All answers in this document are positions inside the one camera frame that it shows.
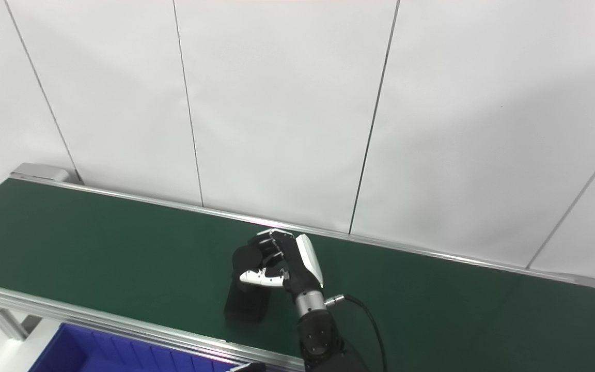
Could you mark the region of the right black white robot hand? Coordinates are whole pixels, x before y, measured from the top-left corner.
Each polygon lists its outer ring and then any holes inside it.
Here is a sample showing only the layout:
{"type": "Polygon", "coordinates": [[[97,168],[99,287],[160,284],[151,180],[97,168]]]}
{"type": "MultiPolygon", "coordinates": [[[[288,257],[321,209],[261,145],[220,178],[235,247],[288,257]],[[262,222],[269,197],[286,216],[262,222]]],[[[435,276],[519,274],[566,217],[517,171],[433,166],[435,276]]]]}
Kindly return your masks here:
{"type": "Polygon", "coordinates": [[[248,247],[261,254],[256,268],[235,269],[239,283],[283,288],[293,297],[312,291],[323,292],[323,273],[316,251],[307,235],[270,228],[248,240],[248,247]]]}

